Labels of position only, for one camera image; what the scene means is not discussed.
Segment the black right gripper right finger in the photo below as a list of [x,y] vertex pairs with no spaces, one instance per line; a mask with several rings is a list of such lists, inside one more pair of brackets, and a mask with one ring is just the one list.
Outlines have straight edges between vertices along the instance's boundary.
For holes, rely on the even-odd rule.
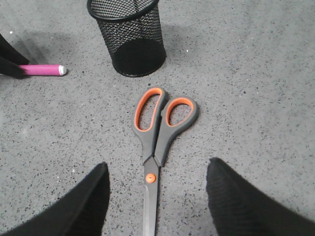
[[220,236],[313,236],[315,223],[274,201],[222,159],[207,169],[208,206]]

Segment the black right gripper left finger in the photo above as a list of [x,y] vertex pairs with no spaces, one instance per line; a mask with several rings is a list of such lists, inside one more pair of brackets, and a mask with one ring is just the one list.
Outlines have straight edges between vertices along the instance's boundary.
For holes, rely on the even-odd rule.
[[109,198],[109,171],[102,162],[48,209],[3,235],[100,236]]

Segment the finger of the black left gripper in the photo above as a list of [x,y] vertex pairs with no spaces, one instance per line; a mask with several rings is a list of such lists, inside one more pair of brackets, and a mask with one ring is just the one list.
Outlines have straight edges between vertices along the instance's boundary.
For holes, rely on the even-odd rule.
[[26,77],[20,65],[28,65],[29,60],[14,49],[1,35],[0,36],[0,73],[16,79]]

